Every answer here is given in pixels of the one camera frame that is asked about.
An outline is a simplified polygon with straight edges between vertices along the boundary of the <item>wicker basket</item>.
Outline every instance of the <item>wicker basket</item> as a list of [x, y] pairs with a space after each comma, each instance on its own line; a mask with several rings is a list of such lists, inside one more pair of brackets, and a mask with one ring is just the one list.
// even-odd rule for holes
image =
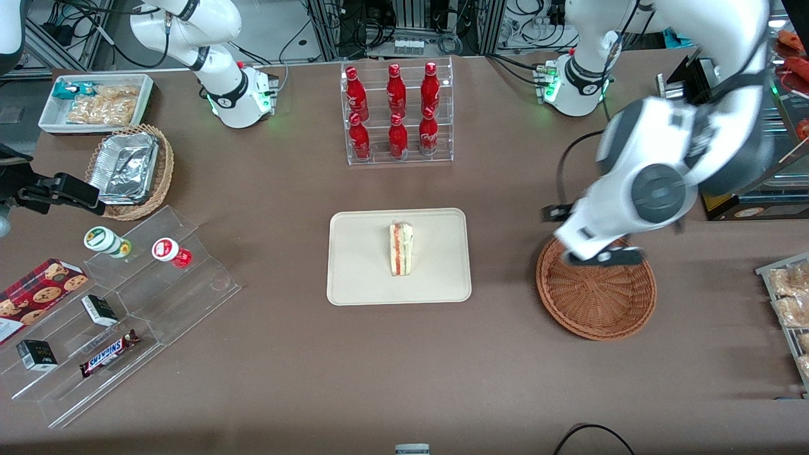
[[617, 340], [639, 332], [657, 300], [649, 264], [572, 266], [562, 257], [564, 252], [565, 246], [554, 238], [536, 264], [536, 286], [551, 316], [591, 340]]
[[[155, 177], [152, 181], [151, 196], [139, 206], [107, 206], [104, 211], [104, 216], [107, 218], [117, 219], [119, 221], [132, 221], [134, 219], [143, 218], [151, 212], [160, 208], [163, 200], [168, 193], [168, 187], [172, 184], [172, 171], [174, 171], [174, 152], [172, 145], [166, 140], [166, 136], [157, 128], [151, 125], [138, 125], [127, 128], [125, 130], [113, 133], [116, 136], [125, 136], [127, 134], [149, 133], [154, 135], [160, 140], [160, 150], [157, 154], [157, 164], [155, 165]], [[93, 156], [90, 158], [90, 165], [87, 166], [87, 171], [84, 172], [84, 181], [90, 181], [90, 176], [95, 169], [95, 160], [99, 156], [101, 144], [95, 148]]]

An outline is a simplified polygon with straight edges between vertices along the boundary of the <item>table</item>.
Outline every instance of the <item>table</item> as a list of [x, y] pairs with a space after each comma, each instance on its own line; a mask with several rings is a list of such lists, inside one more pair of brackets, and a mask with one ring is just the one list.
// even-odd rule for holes
[[[610, 109], [652, 94], [654, 75], [683, 55], [626, 53]], [[65, 430], [47, 430], [33, 403], [0, 398], [0, 452], [370, 455], [423, 441], [437, 455], [535, 454], [581, 422], [614, 428], [638, 453], [805, 449], [807, 403], [772, 400], [802, 390], [753, 270], [809, 250], [807, 222], [707, 223], [695, 207], [685, 235], [635, 236], [658, 282], [654, 316], [624, 341], [579, 338], [536, 291], [555, 228], [540, 209], [556, 202], [562, 150], [604, 115], [540, 107], [530, 85], [482, 57], [455, 58], [455, 73], [455, 162], [393, 169], [345, 163], [337, 64], [293, 67], [277, 115], [246, 130], [211, 115], [189, 72], [151, 73], [149, 122], [176, 154], [167, 203], [244, 289]], [[98, 141], [42, 134], [36, 169], [81, 176]], [[596, 178], [595, 146], [570, 157], [569, 194]], [[445, 206], [468, 220], [468, 301], [328, 303], [332, 215]], [[81, 238], [99, 219], [54, 207], [11, 221], [3, 286], [47, 257], [90, 257]]]

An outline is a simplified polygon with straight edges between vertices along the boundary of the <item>bottle cap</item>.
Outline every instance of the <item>bottle cap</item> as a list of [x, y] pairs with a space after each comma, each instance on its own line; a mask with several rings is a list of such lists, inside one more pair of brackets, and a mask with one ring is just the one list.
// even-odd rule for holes
[[164, 237], [155, 242], [152, 246], [152, 256], [158, 261], [169, 262], [180, 253], [180, 245], [174, 240]]
[[104, 226], [96, 226], [84, 235], [84, 246], [97, 253], [106, 253], [115, 249], [117, 238], [115, 232]]

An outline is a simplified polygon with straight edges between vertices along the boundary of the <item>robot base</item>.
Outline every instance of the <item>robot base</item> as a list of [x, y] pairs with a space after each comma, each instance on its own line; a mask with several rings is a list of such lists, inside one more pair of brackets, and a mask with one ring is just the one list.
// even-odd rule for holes
[[548, 60], [544, 66], [537, 66], [533, 71], [534, 82], [542, 87], [536, 88], [536, 98], [540, 104], [550, 104], [567, 116], [584, 117], [595, 111], [604, 97], [596, 93], [599, 90], [596, 83], [592, 84], [590, 95], [582, 95], [567, 79], [565, 65], [570, 59], [570, 55], [562, 55], [557, 60]]
[[254, 68], [245, 67], [242, 71], [248, 77], [248, 88], [232, 108], [217, 106], [208, 97], [214, 114], [231, 128], [247, 128], [275, 114], [278, 79], [270, 80], [266, 73]]

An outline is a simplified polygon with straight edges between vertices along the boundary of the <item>acrylic display stand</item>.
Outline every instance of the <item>acrylic display stand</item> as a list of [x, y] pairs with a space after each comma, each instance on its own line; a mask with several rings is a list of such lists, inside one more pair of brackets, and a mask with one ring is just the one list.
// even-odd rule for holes
[[[432, 156], [424, 156], [418, 152], [418, 124], [421, 123], [421, 81], [424, 79], [424, 65], [435, 62], [438, 66], [438, 81], [441, 83], [439, 91], [438, 111], [435, 120], [438, 122], [438, 150]], [[374, 67], [373, 62], [351, 62], [342, 64], [340, 78], [340, 95], [343, 106], [343, 129], [345, 130], [346, 156], [350, 165], [355, 164], [397, 164], [408, 163], [437, 163], [452, 161], [455, 158], [455, 142], [453, 136], [452, 89], [452, 60], [450, 58], [414, 58], [397, 62], [400, 65], [401, 78], [407, 87], [407, 113], [404, 117], [404, 127], [408, 131], [409, 153], [404, 161], [396, 161], [391, 157], [388, 141], [388, 129], [391, 125], [391, 109], [388, 107], [388, 68]], [[371, 159], [360, 161], [351, 148], [349, 137], [349, 114], [351, 113], [345, 89], [348, 79], [345, 78], [345, 68], [357, 68], [359, 80], [365, 86], [368, 99], [368, 112], [370, 114], [365, 127], [371, 139]]]
[[[99, 253], [87, 261], [85, 271], [95, 286], [85, 284], [0, 347], [0, 381], [11, 396], [36, 401], [49, 427], [64, 427], [239, 291], [241, 286], [194, 235], [196, 229], [165, 206], [123, 235], [133, 245], [127, 257]], [[171, 237], [191, 251], [187, 268], [152, 257], [151, 246], [161, 237]], [[103, 296], [118, 323], [94, 324], [81, 302], [87, 294]], [[82, 378], [78, 366], [131, 329], [141, 341]], [[50, 372], [26, 370], [16, 350], [23, 339], [48, 342], [59, 366]]]
[[[767, 287], [767, 293], [769, 294], [770, 304], [773, 306], [773, 310], [776, 311], [776, 314], [777, 309], [775, 308], [775, 301], [778, 300], [780, 297], [776, 296], [775, 292], [773, 292], [773, 286], [769, 282], [769, 277], [767, 273], [772, 269], [781, 269], [786, 266], [796, 266], [798, 264], [805, 264], [807, 262], [809, 262], [809, 253], [804, 253], [756, 269], [756, 273], [761, 275], [761, 278], [764, 279], [764, 285], [765, 287]], [[784, 325], [781, 325], [781, 329], [783, 330], [784, 335], [786, 336], [786, 344], [790, 347], [792, 357], [794, 359], [797, 359], [801, 355], [806, 355], [807, 352], [798, 342], [798, 337], [802, 334], [809, 334], [809, 328], [802, 329], [802, 328], [786, 327]], [[809, 399], [809, 376], [804, 374], [803, 371], [800, 372], [800, 376], [801, 379], [803, 380], [803, 387], [807, 391], [807, 393], [803, 395], [803, 398]]]

